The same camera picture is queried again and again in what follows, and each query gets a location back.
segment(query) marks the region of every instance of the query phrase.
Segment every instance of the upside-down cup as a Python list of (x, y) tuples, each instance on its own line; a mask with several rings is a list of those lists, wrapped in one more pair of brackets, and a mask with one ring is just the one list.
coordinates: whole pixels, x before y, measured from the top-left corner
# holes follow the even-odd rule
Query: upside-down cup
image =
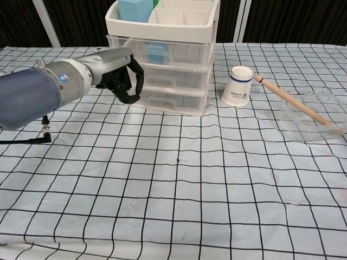
[(222, 101), (228, 105), (240, 107), (249, 103), (249, 92), (253, 71), (245, 66), (232, 68)]

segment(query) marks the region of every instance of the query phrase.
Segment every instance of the wooden dowel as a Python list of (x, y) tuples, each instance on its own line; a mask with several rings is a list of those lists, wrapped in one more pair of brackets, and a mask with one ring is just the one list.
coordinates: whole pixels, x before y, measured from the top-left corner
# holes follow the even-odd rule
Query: wooden dowel
[[(310, 118), (312, 118), (314, 121), (320, 123), (323, 126), (336, 126), (334, 123), (330, 122), (329, 120), (325, 119), (323, 116), (309, 108), (308, 106), (301, 103), (299, 100), (297, 100), (294, 96), (288, 94), (284, 90), (280, 89), (276, 85), (272, 84), (271, 82), (264, 80), (260, 75), (255, 75), (254, 79), (257, 80), (259, 83), (263, 84), (267, 89), (275, 93), (280, 98), (287, 101), (292, 106), (299, 109), (301, 112), (308, 115)], [(344, 134), (344, 131), (341, 128), (335, 128), (333, 129), (335, 133), (338, 133), (340, 135)]]

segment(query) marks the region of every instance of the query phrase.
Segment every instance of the blue sponge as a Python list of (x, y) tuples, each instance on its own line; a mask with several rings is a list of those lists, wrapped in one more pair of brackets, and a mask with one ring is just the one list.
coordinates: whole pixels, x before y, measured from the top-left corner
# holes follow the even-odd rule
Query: blue sponge
[(169, 45), (167, 43), (152, 42), (147, 45), (148, 61), (163, 64), (168, 57)]
[(118, 0), (120, 18), (147, 23), (153, 11), (153, 0)]

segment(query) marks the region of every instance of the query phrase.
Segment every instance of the clear plastic container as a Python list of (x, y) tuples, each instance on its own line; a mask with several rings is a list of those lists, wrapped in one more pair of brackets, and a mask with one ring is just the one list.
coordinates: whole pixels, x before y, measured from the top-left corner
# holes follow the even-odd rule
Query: clear plastic container
[(183, 43), (107, 35), (111, 48), (127, 47), (144, 67), (207, 72), (215, 43)]
[(294, 95), (296, 99), (312, 108), (315, 112), (327, 120), (333, 122), (334, 126), (323, 126), (315, 122), (308, 115), (283, 100), (280, 115), (281, 130), (296, 141), (314, 141), (339, 137), (334, 131), (340, 128), (347, 131), (347, 107), (344, 102), (332, 94), (303, 94)]
[[(174, 69), (156, 69), (151, 66), (142, 68), (145, 72), (144, 90), (171, 93), (188, 96), (205, 96), (208, 91), (207, 81), (209, 81), (209, 72), (212, 70), (212, 64), (208, 72), (181, 71)], [(136, 82), (133, 72), (129, 71), (130, 80)]]
[[(192, 96), (175, 94), (170, 92), (158, 92), (148, 90), (147, 85), (140, 94), (140, 100), (132, 106), (141, 108), (154, 109), (159, 111), (172, 112), (176, 114), (202, 116), (204, 114), (206, 100), (208, 96), (208, 86), (210, 83), (212, 68), (209, 71), (209, 76), (203, 83), (204, 95), (203, 96)], [(134, 87), (130, 90), (130, 94), (134, 94)]]

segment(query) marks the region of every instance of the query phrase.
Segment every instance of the black curtain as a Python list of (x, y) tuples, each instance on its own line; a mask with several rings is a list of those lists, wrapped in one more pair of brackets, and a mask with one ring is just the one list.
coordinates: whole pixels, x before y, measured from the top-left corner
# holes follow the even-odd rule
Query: black curtain
[[(115, 0), (44, 0), (62, 46), (108, 46), (105, 15)], [(240, 0), (221, 0), (218, 42), (231, 42)]]
[(44, 0), (62, 46), (108, 46), (105, 15), (114, 0)]
[(346, 0), (252, 0), (244, 42), (347, 44)]
[(0, 0), (0, 48), (51, 47), (31, 0)]
[(221, 0), (217, 42), (232, 42), (240, 0)]

